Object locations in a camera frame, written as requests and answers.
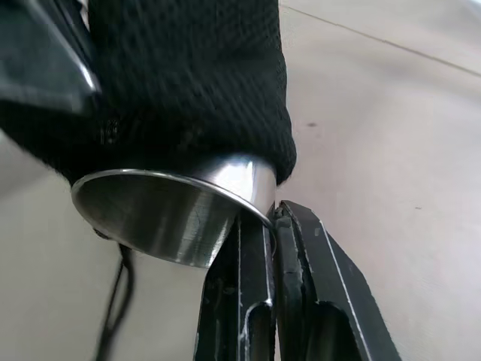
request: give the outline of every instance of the gray floor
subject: gray floor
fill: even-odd
[[[299,162],[278,198],[365,273],[403,360],[479,360],[481,22],[455,0],[283,5]],[[0,359],[89,359],[116,248],[6,140],[0,169]],[[138,263],[115,360],[192,359],[204,272]]]

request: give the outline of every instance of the black knit fabric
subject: black knit fabric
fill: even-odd
[[[277,0],[90,0],[89,26],[107,110],[71,149],[11,131],[70,182],[136,153],[248,153],[291,174]]]

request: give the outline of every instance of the black plastic object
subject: black plastic object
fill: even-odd
[[[401,360],[364,276],[316,215],[282,202],[276,217],[282,358]]]
[[[195,361],[274,359],[271,237],[242,213],[204,282]]]
[[[0,108],[87,117],[100,92],[74,0],[0,2]]]

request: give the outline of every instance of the black wire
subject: black wire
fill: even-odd
[[[105,314],[104,325],[101,331],[100,338],[98,340],[97,354],[95,356],[95,361],[108,361],[111,354],[112,345],[117,332],[119,331],[120,325],[122,324],[127,310],[129,309],[130,303],[132,301],[132,296],[134,294],[135,285],[135,272],[134,266],[132,264],[132,252],[130,248],[119,244],[121,260],[119,263],[119,268],[117,271],[115,282],[113,283],[112,293],[110,295],[110,301],[108,303],[107,312]],[[123,271],[127,271],[127,285],[126,291],[123,295],[122,303],[119,307],[119,312],[115,317],[114,321],[111,321],[111,315],[113,310],[113,305],[115,303],[115,298],[117,295],[117,290],[119,288],[120,279],[122,277]]]

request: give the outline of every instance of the stainless steel cup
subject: stainless steel cup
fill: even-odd
[[[191,159],[169,169],[111,169],[72,187],[95,229],[151,256],[209,267],[241,208],[267,226],[276,177],[265,161],[232,155]]]

